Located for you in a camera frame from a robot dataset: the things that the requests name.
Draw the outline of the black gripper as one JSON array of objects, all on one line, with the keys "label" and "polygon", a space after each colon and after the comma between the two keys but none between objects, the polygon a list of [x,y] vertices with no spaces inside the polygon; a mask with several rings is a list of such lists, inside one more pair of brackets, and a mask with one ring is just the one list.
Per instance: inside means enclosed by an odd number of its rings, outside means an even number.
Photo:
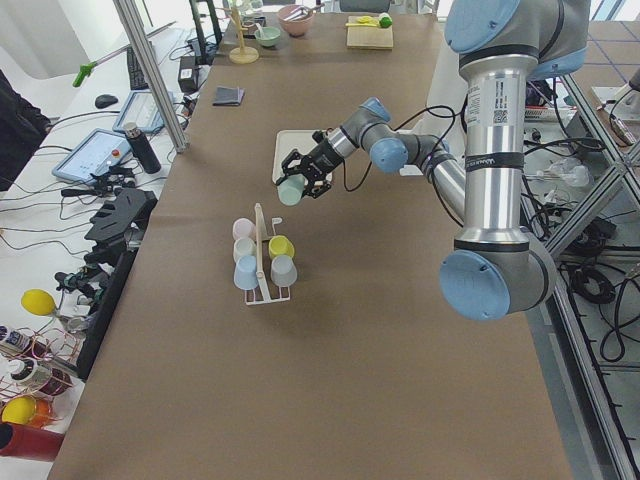
[{"label": "black gripper", "polygon": [[332,188],[327,176],[344,162],[344,158],[331,146],[326,131],[316,130],[312,139],[316,145],[309,153],[303,156],[299,151],[291,151],[281,161],[275,184],[281,185],[287,179],[302,174],[307,180],[302,196],[317,199]]}]

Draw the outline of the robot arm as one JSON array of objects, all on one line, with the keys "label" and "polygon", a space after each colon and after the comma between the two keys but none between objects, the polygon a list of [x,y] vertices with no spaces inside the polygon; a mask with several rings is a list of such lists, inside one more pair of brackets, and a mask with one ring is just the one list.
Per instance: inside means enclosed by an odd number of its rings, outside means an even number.
[{"label": "robot arm", "polygon": [[387,173],[413,165],[462,219],[439,270],[449,305],[477,321],[537,306],[556,273],[551,254],[520,223],[526,85],[582,66],[589,10],[586,1],[455,2],[445,40],[467,84],[463,160],[436,136],[394,131],[386,108],[369,98],[337,128],[316,131],[309,153],[285,157],[280,201],[322,195],[328,175],[357,150]]}]

